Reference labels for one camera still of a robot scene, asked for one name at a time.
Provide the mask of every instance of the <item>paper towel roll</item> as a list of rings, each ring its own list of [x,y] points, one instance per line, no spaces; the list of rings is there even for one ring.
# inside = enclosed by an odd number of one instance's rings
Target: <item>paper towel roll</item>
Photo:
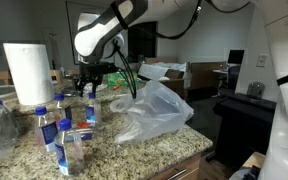
[[[54,99],[45,45],[3,45],[20,104],[37,105]]]

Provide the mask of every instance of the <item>computer monitor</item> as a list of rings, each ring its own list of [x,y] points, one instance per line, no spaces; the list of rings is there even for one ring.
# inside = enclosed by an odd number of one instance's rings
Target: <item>computer monitor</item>
[[[227,63],[228,64],[242,64],[244,50],[230,50]]]

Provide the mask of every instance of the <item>plastic bag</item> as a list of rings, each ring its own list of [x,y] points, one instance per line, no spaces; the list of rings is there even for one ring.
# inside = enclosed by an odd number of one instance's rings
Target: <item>plastic bag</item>
[[[137,92],[110,104],[113,112],[125,112],[129,125],[115,138],[116,144],[144,141],[180,129],[193,116],[193,109],[175,92],[157,81],[149,81]]]

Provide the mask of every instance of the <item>white wall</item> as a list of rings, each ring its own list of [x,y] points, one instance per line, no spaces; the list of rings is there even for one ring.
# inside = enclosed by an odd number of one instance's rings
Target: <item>white wall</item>
[[[247,55],[244,56],[241,67],[236,93],[246,94],[248,85],[251,82],[261,82],[265,85],[263,99],[277,102],[279,87],[276,83],[276,75],[271,60],[271,53],[268,47],[264,22],[261,12],[255,8],[250,27],[247,43]],[[268,59],[265,68],[256,67],[258,56],[267,54]]]
[[[183,30],[195,8],[193,2],[161,21],[158,29],[168,34]],[[226,61],[230,49],[245,49],[253,9],[248,5],[236,13],[224,14],[203,2],[198,21],[186,35],[173,42],[158,41],[157,56],[177,56],[180,62]]]
[[[113,0],[71,0],[90,6],[107,8]],[[0,42],[9,40],[40,40],[50,44],[48,34],[58,47],[58,59],[65,69],[78,69],[74,65],[65,0],[0,0]],[[122,33],[127,54],[127,32]],[[0,58],[0,71],[7,70],[5,58]]]

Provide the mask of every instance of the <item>granite countertop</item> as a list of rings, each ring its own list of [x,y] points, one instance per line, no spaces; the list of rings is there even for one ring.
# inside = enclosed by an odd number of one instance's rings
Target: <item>granite countertop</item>
[[[71,87],[72,83],[69,80],[64,80],[62,84],[58,84],[54,86],[55,93],[60,93],[63,88]],[[138,88],[144,87],[145,84],[139,83]],[[122,97],[130,92],[129,88],[126,86],[121,86],[115,91],[111,90],[111,87],[107,87],[103,90],[96,92],[96,98],[101,102],[110,102],[119,97]],[[34,114],[34,109],[37,106],[45,106],[48,111],[54,111],[56,108],[56,101],[52,100],[45,104],[34,105],[34,106],[24,106],[19,104],[18,98],[16,96],[9,97],[7,99],[3,99],[4,104],[12,109],[15,116],[27,116]],[[67,101],[71,106],[84,106],[88,101],[88,97],[65,97],[65,101]]]
[[[126,127],[124,115],[103,103],[103,126],[96,138],[83,141],[86,168],[76,177],[60,174],[55,152],[42,155],[29,124],[35,116],[17,117],[23,134],[13,152],[0,159],[0,179],[147,179],[204,151],[212,141],[188,126],[142,143],[114,145]],[[83,108],[73,110],[73,122],[84,121]]]

